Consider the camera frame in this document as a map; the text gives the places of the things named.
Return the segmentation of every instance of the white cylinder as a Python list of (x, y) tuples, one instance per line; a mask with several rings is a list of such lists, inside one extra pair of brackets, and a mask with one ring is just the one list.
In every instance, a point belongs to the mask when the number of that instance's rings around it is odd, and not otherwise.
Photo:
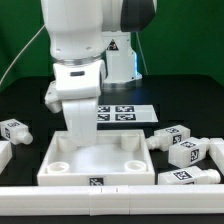
[(29, 132), (21, 131), (18, 133), (17, 139), (19, 142), (29, 145), (33, 141), (33, 136)]
[(138, 133), (123, 133), (121, 135), (121, 148), (125, 151), (137, 151), (140, 147), (140, 136)]
[(69, 164), (65, 162), (55, 162), (51, 163), (47, 166), (47, 173), (48, 174), (63, 174), (63, 173), (69, 173)]
[(139, 160), (131, 160), (124, 164), (126, 172), (145, 172), (147, 170), (146, 164)]

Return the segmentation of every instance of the black table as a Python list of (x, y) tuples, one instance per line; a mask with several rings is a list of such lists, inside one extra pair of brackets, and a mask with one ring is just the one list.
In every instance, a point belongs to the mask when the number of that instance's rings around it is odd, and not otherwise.
[[(13, 146), (13, 159), (0, 175), (0, 186), (36, 186), (36, 174), (50, 140), (56, 130), (66, 130), (62, 112), (52, 114), (44, 104), (51, 77), (24, 78), (0, 93), (0, 121), (15, 118), (30, 127), (34, 136), (31, 145)], [(192, 136), (224, 136), (224, 87), (204, 75), (164, 75), (144, 77), (142, 85), (118, 92), (104, 92), (100, 104), (152, 104), (158, 124), (144, 126), (146, 137), (155, 129), (182, 124)], [(167, 153), (151, 152), (156, 172), (174, 169), (167, 162)], [(202, 169), (217, 169), (207, 158), (197, 163)], [(150, 216), (60, 216), (0, 217), (2, 223), (223, 223), (223, 215), (150, 215)]]

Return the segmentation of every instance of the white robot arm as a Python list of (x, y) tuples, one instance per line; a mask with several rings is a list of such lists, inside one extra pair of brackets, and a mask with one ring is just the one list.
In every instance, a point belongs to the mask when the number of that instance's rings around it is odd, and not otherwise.
[(41, 0), (56, 81), (46, 104), (63, 108), (77, 145), (96, 139), (98, 97), (106, 78), (103, 31), (139, 31), (154, 17), (156, 0)]

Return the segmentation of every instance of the printed label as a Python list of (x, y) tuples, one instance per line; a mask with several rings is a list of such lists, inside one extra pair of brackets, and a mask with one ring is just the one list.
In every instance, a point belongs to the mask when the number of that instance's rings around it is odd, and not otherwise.
[(20, 124), (18, 122), (13, 122), (13, 123), (8, 123), (7, 124), (10, 128), (12, 127), (16, 127), (16, 126), (19, 126)]
[(98, 113), (110, 113), (110, 107), (106, 106), (99, 106)]
[(119, 51), (114, 39), (110, 42), (109, 46), (107, 47), (107, 50), (108, 51)]
[(98, 114), (97, 121), (110, 121), (110, 114)]
[(185, 185), (195, 184), (194, 182), (185, 183)]
[(116, 114), (116, 121), (136, 121), (135, 114)]
[(191, 162), (195, 162), (199, 158), (199, 149), (194, 149), (191, 151)]
[(183, 143), (180, 144), (180, 145), (182, 145), (182, 146), (184, 146), (184, 147), (186, 147), (186, 148), (192, 148), (192, 147), (196, 146), (194, 143), (192, 143), (192, 142), (188, 142), (188, 141), (183, 142)]
[(89, 178), (90, 186), (104, 186), (104, 178), (103, 177), (91, 177)]
[(169, 132), (170, 134), (176, 134), (179, 133), (180, 131), (177, 130), (176, 128), (167, 128), (165, 129), (167, 132)]
[(175, 172), (173, 173), (173, 175), (179, 179), (179, 180), (189, 180), (192, 179), (193, 177), (185, 170), (183, 171), (179, 171), (179, 172)]
[(177, 144), (178, 142), (181, 142), (182, 135), (175, 135), (173, 136), (173, 144)]
[(11, 138), (9, 129), (5, 128), (5, 137)]
[(133, 106), (117, 106), (115, 108), (116, 112), (125, 112), (125, 113), (130, 113), (130, 112), (135, 112), (135, 108)]

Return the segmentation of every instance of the cable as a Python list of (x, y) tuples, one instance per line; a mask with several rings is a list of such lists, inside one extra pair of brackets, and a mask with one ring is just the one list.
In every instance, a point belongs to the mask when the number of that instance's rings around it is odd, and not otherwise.
[(45, 25), (43, 25), (39, 31), (33, 36), (33, 38), (25, 45), (25, 47), (19, 52), (19, 54), (16, 56), (16, 58), (13, 60), (11, 65), (8, 67), (8, 69), (5, 71), (4, 75), (1, 78), (0, 81), (0, 87), (5, 79), (5, 77), (8, 75), (9, 71), (13, 67), (13, 65), (16, 63), (16, 61), (19, 59), (19, 57), (22, 55), (22, 53), (29, 47), (29, 45), (38, 37), (38, 35), (41, 33), (41, 31), (45, 28)]
[(142, 51), (142, 45), (141, 45), (141, 42), (140, 42), (140, 39), (139, 39), (139, 35), (138, 33), (136, 32), (136, 37), (137, 37), (137, 42), (138, 42), (138, 46), (139, 46), (139, 50), (140, 50), (140, 54), (141, 54), (141, 57), (142, 57), (142, 61), (143, 61), (143, 65), (144, 65), (144, 69), (145, 69), (145, 72), (146, 72), (146, 75), (148, 75), (148, 69), (147, 69), (147, 65), (146, 65), (146, 62), (145, 62), (145, 56), (144, 56), (144, 53)]

